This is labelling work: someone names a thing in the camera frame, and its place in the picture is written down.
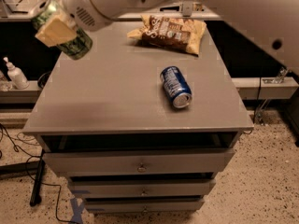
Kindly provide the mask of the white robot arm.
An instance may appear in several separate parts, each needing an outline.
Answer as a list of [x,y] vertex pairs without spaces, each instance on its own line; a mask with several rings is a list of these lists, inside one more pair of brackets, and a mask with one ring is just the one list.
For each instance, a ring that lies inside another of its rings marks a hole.
[[[73,14],[85,9],[97,31],[130,12],[143,12],[174,0],[62,0]],[[192,0],[216,13],[240,34],[295,74],[299,73],[299,0]]]

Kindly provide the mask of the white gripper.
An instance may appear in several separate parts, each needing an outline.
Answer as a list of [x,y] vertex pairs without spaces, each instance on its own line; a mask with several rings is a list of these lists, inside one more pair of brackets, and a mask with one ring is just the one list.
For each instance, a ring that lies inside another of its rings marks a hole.
[[65,9],[52,13],[39,10],[34,15],[37,26],[36,38],[47,47],[54,47],[77,37],[76,23],[86,31],[95,32],[112,23],[93,5],[92,0],[63,0]]

